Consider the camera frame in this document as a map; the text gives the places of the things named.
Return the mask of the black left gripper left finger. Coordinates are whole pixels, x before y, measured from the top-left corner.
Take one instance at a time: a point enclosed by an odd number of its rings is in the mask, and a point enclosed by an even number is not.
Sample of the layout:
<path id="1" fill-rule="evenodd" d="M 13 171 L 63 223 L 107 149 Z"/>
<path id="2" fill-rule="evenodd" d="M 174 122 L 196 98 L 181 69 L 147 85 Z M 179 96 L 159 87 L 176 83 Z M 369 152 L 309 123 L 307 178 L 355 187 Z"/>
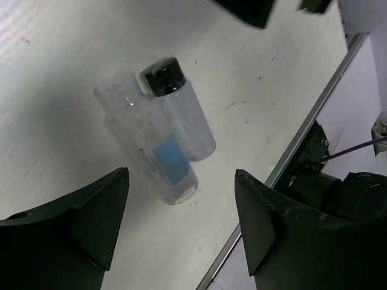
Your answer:
<path id="1" fill-rule="evenodd" d="M 1 289 L 100 289 L 129 190 L 121 167 L 1 221 Z"/>

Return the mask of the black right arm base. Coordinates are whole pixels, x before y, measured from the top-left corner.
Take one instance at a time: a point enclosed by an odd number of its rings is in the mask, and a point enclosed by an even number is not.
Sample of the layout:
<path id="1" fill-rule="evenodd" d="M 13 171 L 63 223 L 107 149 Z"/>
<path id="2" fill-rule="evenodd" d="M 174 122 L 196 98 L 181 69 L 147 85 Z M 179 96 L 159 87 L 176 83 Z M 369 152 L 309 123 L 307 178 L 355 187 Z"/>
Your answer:
<path id="1" fill-rule="evenodd" d="M 307 196 L 314 190 L 319 190 L 319 186 L 326 187 L 324 183 L 327 183 L 329 178 L 321 170 L 322 159 L 328 155 L 328 147 L 329 141 L 325 132 L 315 121 L 294 156 L 296 159 L 289 173 L 291 191 Z"/>

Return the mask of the clear bottle black cap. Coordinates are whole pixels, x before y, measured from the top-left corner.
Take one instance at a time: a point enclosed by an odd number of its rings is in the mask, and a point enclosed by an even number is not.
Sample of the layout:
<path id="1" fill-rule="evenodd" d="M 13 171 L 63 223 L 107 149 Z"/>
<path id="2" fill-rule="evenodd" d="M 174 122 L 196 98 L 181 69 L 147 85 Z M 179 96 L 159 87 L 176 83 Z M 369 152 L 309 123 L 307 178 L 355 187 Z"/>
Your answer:
<path id="1" fill-rule="evenodd" d="M 216 149 L 216 141 L 190 80 L 175 57 L 148 66 L 141 74 L 191 162 L 202 161 Z"/>

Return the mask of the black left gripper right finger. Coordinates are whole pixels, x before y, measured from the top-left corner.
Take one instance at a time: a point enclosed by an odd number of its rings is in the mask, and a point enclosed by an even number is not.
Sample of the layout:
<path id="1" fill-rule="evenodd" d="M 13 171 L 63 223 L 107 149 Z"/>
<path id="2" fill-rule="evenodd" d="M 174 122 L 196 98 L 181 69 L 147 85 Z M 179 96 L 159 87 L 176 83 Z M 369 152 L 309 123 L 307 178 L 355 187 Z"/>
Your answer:
<path id="1" fill-rule="evenodd" d="M 258 289 L 385 289 L 386 177 L 305 170 L 282 190 L 245 170 L 235 198 Z"/>

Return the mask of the clear bottle blue label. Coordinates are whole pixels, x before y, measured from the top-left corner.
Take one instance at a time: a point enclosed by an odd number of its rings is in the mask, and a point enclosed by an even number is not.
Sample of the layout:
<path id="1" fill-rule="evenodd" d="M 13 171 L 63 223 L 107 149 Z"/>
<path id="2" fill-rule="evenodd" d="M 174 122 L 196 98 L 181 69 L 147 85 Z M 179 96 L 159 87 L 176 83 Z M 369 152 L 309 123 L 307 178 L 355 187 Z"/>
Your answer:
<path id="1" fill-rule="evenodd" d="M 105 111 L 105 125 L 147 176 L 160 199 L 181 204 L 197 191 L 199 181 L 164 115 L 144 95 L 135 75 L 113 77 L 95 88 Z"/>

